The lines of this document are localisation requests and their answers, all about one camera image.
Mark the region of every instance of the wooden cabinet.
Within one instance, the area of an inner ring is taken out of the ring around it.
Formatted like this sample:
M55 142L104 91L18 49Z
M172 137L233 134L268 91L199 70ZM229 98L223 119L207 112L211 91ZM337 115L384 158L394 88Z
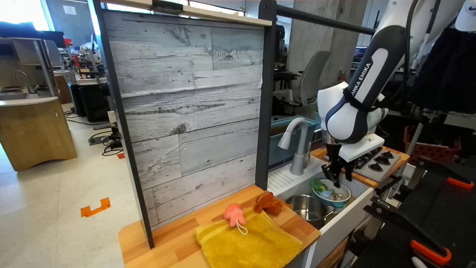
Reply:
M65 82L64 76L55 76L55 83L58 86L58 98L59 103L71 103L71 94L68 89L68 83Z
M0 143L16 171L76 158L58 98L0 101Z

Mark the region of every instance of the gray floor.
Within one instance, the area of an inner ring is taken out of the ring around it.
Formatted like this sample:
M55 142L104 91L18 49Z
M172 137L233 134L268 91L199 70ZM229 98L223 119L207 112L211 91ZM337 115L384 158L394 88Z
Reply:
M89 146L70 122L77 158L12 170L0 146L0 267L123 267L117 232L138 219L128 162ZM80 217L108 197L111 209Z

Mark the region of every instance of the pink toy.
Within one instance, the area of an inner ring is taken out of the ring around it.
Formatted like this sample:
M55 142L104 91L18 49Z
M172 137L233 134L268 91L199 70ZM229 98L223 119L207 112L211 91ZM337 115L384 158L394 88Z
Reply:
M244 219L244 212L238 204L227 206L227 209L224 210L224 219L229 220L229 226L242 226L247 223Z

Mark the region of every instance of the yellow cloth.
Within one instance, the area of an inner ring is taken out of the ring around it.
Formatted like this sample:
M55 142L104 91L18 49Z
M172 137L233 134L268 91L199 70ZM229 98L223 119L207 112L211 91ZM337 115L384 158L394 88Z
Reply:
M247 235L218 220L196 228L196 240L213 268L281 268L293 261L302 241L284 232L266 213L245 212Z

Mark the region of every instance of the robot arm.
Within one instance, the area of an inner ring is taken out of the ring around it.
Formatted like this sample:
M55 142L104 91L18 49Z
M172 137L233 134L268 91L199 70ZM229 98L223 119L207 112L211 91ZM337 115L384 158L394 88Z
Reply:
M407 52L410 58L421 43L431 15L439 12L431 34L439 34L455 18L462 0L394 0L388 2L379 28L373 36L366 55L349 83L321 89L317 95L321 128L327 134L327 152L330 165L324 167L329 179L339 186L339 173L345 167L346 179L351 179L352 161L384 145L384 139L373 134L375 127L388 113L375 104L382 97L381 91L393 73L403 64ZM407 43L409 21L412 43Z

